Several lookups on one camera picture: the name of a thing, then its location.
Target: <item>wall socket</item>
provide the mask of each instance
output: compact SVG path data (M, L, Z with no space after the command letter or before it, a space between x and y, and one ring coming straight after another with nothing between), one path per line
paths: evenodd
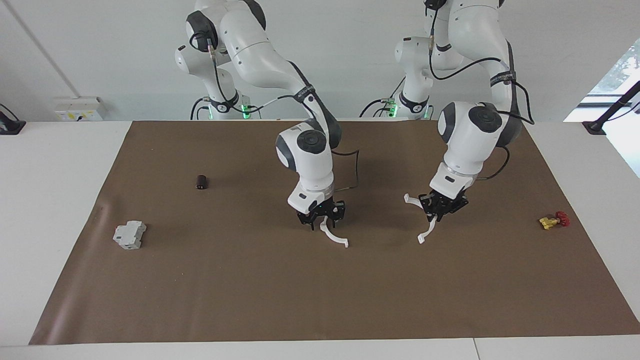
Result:
M97 97L58 98L55 112L60 121L103 121L106 109Z

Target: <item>brown table surface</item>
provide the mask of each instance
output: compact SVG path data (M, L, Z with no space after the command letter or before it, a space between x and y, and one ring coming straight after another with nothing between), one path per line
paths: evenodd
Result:
M361 150L360 186L336 195L345 249L287 205L298 176L274 143L289 126L135 122L31 344L640 334L526 132L419 245L426 216L403 195L429 192L436 123L343 123L338 151ZM354 158L334 171L353 184ZM558 210L572 226L544 231ZM111 239L128 220L148 226L140 250Z

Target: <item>white wall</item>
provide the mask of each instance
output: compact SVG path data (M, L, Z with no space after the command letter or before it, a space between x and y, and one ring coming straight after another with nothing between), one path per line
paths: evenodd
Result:
M173 62L186 42L195 0L1 0L0 101L27 120L54 120L54 97L72 92L8 13L8 1L83 96L100 96L111 120L185 119L204 94ZM394 47L424 35L421 0L262 0L269 38L295 61L338 117L357 116L402 78ZM503 30L538 120L562 121L635 40L639 1L507 0ZM256 104L279 90L238 87ZM482 68L437 83L439 110L452 100L490 99ZM303 117L290 100L265 117Z

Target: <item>black clamp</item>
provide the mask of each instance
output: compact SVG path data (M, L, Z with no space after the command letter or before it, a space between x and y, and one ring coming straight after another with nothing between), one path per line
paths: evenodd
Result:
M328 217L331 220L333 228L335 228L335 223L344 218L345 210L344 201L333 202L333 197L330 197L311 210L309 214L298 212L298 219L300 219L302 225L311 225L311 230L314 231L316 230L314 227L316 219L319 217Z
M512 81L516 80L516 72L509 70L505 72L501 72L496 76L491 78L491 87L497 85L499 83L505 83L505 85L510 85Z
M436 44L436 48L441 53L446 53L447 51L451 50L451 47L452 47L451 44L447 44L445 46L440 46L440 45Z
M407 99L406 97L404 97L404 93L401 92L400 102L402 103L402 105L406 106L409 110L411 110L412 113L418 114L422 110L424 110L424 108L427 106L427 104L429 103L429 98L427 98L425 101L422 101L422 102L413 102Z
M231 111L231 109L238 103L239 100L240 95L236 91L236 94L233 96L233 98L229 99L229 101L218 102L214 99L209 98L207 102L213 105L219 113L226 114Z
M429 222L434 218L437 219L437 222L440 222L446 214L453 214L469 204L464 191L460 192L458 197L453 200L435 190L430 195L418 196L418 199L422 204L424 213L427 214Z
M305 102L305 99L307 98L308 95L314 95L315 93L316 93L316 88L314 88L313 85L307 85L293 97L299 103L303 103Z
M446 3L447 3L447 0L425 0L424 1L424 5L427 7L427 10L439 10Z
M26 124L26 121L9 119L0 111L0 135L18 135Z

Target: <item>cable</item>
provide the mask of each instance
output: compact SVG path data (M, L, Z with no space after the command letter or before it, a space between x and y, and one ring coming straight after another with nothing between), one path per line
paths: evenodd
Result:
M640 105L640 102L639 102L639 103L637 103L633 108L631 108L631 110L627 111L626 113L624 113L624 114L622 114L622 115L620 115L620 116L614 117L613 119L609 119L609 120L607 120L607 121L618 120L618 119L620 119L621 117L623 117L623 116L625 116L625 115L627 115L627 114L629 114L629 113L632 113L632 112L633 112L633 111L638 107L638 105Z
M382 114L383 114L385 111L389 111L389 110L391 110L391 109L390 109L390 108L381 108L381 109L378 109L378 110L376 110L376 112L375 112L375 113L373 113L373 117L376 117L376 116L377 116L377 117L382 117Z
M247 105L248 109L255 109L257 108L257 106L255 105ZM260 110L258 109L258 115L260 116L260 119L262 120L262 113L260 112Z
M334 154L334 155L338 155L338 156L352 156L352 155L356 156L356 185L335 190L334 193L343 192L343 191L346 191L346 190L351 190L351 189L357 188L360 185L360 175L358 174L358 164L360 162L360 149L358 149L358 150L356 150L354 152L348 152L346 154L343 154L341 152L336 152L336 151L331 151L331 153Z
M201 108L198 109L198 111L196 111L196 120L200 120L200 110L208 110L209 107L208 106L202 106Z
M362 112L360 113L360 116L359 116L359 117L363 117L363 116L364 116L364 113L365 113L365 112L367 112L367 110L368 110L371 106L374 106L375 104L383 103L383 102L384 102L384 100L383 100L383 99L378 99L378 100L374 100L374 101L370 102L370 103L369 103L369 105L365 106L364 110L362 110Z
M498 114L503 114L503 115L509 115L510 117L514 117L516 119L520 119L520 120L526 122L527 124L531 124L531 125L535 125L536 124L533 120L529 120L529 119L527 119L525 117L522 117L522 116L520 116L518 114L514 114L514 113L512 113L510 111L497 111L497 113Z
M200 104L203 101L204 101L204 98L201 97L196 102L194 102L193 107L191 108L191 116L189 117L189 120L193 120L193 116L196 112L196 108L198 107L198 104Z
M400 86L402 86L402 83L404 83L405 80L406 80L406 76L403 77L402 80L400 80L400 84L398 84L398 86L396 87L394 92L391 93L391 96L389 96L389 99L393 99L394 98L394 96L396 95L396 91L398 91L400 89Z
M433 37L435 34L435 28L436 28L436 19L438 18L438 10L436 10L435 15L433 16L433 23L431 24L431 36ZM469 65L463 67L462 69L454 72L453 74L447 75L444 78L441 78L439 76L436 75L435 71L433 71L433 49L431 47L429 47L429 69L431 70L431 75L433 75L434 78L438 79L438 80L447 80L447 79L451 79L454 76L458 75L459 73L463 72L464 70L467 70L468 68L477 65L479 63L482 63L484 61L497 61L499 63L502 63L501 59L498 58L484 58L484 59L480 59L480 60L476 60L472 63L470 63Z
M295 99L296 97L293 95L283 95L283 96L279 96L271 101L266 102L265 104L263 104L262 106L258 106L255 108L255 110L252 111L244 111L244 110L240 110L238 108L236 108L235 106L231 105L231 102L229 101L229 99L227 99L227 97L225 96L225 93L222 91L222 86L220 85L220 77L218 75L218 64L216 63L216 60L213 59L213 69L216 72L216 83L218 84L218 90L220 90L220 94L222 95L222 98L225 100L225 102L227 103L227 105L229 105L229 107L231 107L233 110L236 110L239 113L243 113L243 114L252 114L252 113L257 113L258 111L266 108L267 106L273 104L274 102L278 101L278 100L282 100L282 99L286 99L288 97ZM309 108L309 106L307 104L305 104L304 102L301 102L302 106L304 106L309 113L313 114L314 112L311 110L311 108Z
M506 158L506 160L504 160L504 164L502 164L500 169L498 169L498 171L496 171L496 173L494 175L491 175L491 176L488 176L488 177L478 177L476 180L478 180L478 181L491 180L494 177L498 176L504 170L504 168L507 167L507 164L509 163L509 160L511 159L511 151L509 151L509 149L506 146L498 146L498 147L501 148L501 149L504 149L504 151L507 152L507 158Z
M15 114L13 113L13 111L11 111L11 109L7 108L5 105L0 104L0 106L2 106L3 108L5 108L7 111L9 111L9 114L13 115L13 117L15 117L16 121L20 121L20 119L18 119L17 116L15 116Z
M196 49L197 51L200 51L200 49L195 47L195 46L193 46L193 39L195 39L197 36L200 36L200 35L204 35L204 32L197 31L197 32L193 33L193 35L189 38L189 45L191 45L191 47L193 49Z
M531 100L529 99L529 92L519 82L517 82L515 80L512 80L512 81L518 88L522 89L522 91L524 92L524 95L525 95L525 97L527 99L527 113L529 113L529 120L530 120L530 121L527 121L527 122L530 123L531 125L535 125L536 122L533 121L533 115L531 115Z

